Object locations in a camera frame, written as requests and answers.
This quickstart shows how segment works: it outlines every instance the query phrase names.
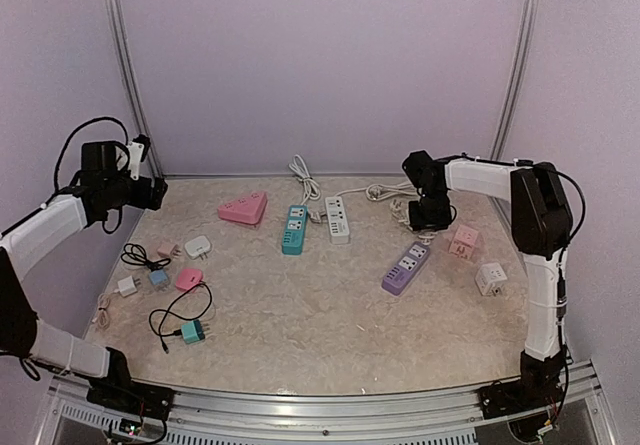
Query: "white power plug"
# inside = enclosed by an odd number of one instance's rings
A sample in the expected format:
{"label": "white power plug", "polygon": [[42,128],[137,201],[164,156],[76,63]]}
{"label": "white power plug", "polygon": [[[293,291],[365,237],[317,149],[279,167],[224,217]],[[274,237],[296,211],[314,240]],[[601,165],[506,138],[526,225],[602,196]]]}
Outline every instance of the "white power plug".
{"label": "white power plug", "polygon": [[184,249],[191,260],[202,259],[211,251],[211,242],[204,235],[200,235],[185,243]]}
{"label": "white power plug", "polygon": [[118,291],[123,297],[128,297],[138,291],[136,285],[140,285],[140,281],[134,279],[132,276],[128,276],[127,278],[118,280]]}
{"label": "white power plug", "polygon": [[327,211],[329,221],[329,236],[334,245],[345,245],[349,243],[349,222],[347,212],[344,209],[344,202],[341,197],[327,197],[324,199],[324,206]]}
{"label": "white power plug", "polygon": [[507,281],[507,274],[499,263],[485,263],[476,274],[476,284],[482,295],[497,295]]}

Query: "pink adapter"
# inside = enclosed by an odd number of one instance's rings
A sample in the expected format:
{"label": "pink adapter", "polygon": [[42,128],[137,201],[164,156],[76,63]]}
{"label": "pink adapter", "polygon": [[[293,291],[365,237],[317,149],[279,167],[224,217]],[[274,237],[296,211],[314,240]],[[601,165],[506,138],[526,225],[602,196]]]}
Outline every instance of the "pink adapter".
{"label": "pink adapter", "polygon": [[256,226],[267,207],[267,192],[253,192],[218,207],[218,216],[229,222]]}
{"label": "pink adapter", "polygon": [[183,268],[176,279],[176,288],[178,290],[191,290],[202,281],[202,270],[197,268]]}

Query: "table surface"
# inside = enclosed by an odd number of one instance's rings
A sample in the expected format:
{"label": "table surface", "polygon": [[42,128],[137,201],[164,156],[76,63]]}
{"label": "table surface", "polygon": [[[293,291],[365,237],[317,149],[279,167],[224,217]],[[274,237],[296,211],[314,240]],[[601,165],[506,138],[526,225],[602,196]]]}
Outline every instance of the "table surface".
{"label": "table surface", "polygon": [[[320,177],[324,196],[394,177]],[[240,195],[267,191],[258,229],[220,220],[217,207]],[[169,385],[251,393],[353,395],[428,390],[518,374],[526,338],[526,276],[513,245],[483,196],[451,192],[458,218],[431,244],[431,256],[400,297],[381,288],[386,272],[415,240],[391,215],[389,201],[344,196],[351,243],[332,245],[326,223],[308,223],[304,252],[280,250],[289,205],[300,202],[293,178],[174,180],[162,210],[145,212],[131,241],[155,255],[163,241],[183,245],[206,235],[204,260],[186,254],[167,268],[204,271],[215,309],[203,318],[204,341],[167,339],[165,354],[148,325],[149,312],[179,295],[154,290],[145,270],[118,263],[108,291],[133,275],[138,293],[113,295],[107,330],[87,338],[125,353],[132,376]],[[311,202],[313,210],[323,202]],[[448,253],[458,224],[481,233],[471,260]],[[482,263],[500,262],[509,277],[502,295],[482,297],[474,277]],[[196,314],[200,290],[175,310]],[[170,318],[165,330],[182,322]]]}

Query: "white cube socket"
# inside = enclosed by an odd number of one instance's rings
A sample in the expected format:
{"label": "white cube socket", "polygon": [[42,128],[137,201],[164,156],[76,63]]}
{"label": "white cube socket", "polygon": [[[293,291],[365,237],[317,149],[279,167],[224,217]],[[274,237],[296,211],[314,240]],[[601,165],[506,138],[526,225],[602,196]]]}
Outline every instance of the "white cube socket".
{"label": "white cube socket", "polygon": [[502,285],[507,281],[499,263],[485,263],[476,274],[476,284],[482,295],[497,295],[502,290]]}
{"label": "white cube socket", "polygon": [[324,206],[327,211],[331,243],[334,245],[349,243],[349,222],[342,197],[327,197],[324,199]]}

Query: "teal charger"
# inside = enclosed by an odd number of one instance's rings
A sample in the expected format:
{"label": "teal charger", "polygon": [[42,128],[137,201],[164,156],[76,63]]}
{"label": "teal charger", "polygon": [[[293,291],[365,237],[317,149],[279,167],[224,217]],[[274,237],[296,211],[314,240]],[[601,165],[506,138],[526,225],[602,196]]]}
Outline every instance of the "teal charger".
{"label": "teal charger", "polygon": [[204,340],[204,328],[200,320],[191,320],[180,327],[182,338],[187,344],[196,343]]}

